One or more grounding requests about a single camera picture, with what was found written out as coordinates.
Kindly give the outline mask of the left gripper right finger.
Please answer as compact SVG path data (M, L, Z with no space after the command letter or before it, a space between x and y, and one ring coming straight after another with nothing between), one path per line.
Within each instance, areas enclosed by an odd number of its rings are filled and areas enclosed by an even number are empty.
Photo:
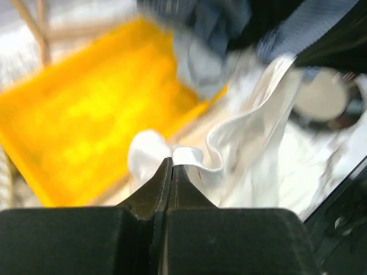
M306 229L286 209L220 209L173 170L164 274L320 274Z

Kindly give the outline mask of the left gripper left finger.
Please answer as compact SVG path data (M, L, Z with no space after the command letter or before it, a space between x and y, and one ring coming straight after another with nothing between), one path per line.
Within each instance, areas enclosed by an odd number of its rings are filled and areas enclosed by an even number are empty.
M117 206L1 212L2 274L158 274L170 158Z

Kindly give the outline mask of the white tank top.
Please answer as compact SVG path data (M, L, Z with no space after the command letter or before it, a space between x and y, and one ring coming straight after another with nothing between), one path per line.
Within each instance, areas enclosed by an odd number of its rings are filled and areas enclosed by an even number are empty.
M216 206L282 207L306 219L323 199L323 189L342 158L342 144L315 142L300 124L290 122L303 69L294 57L282 55L265 70L252 70L229 86L237 92L221 109L186 137L169 145L153 130L138 133L128 152L128 169L146 183L166 157L184 166L191 182ZM346 110L363 96L362 78L342 78L349 84Z

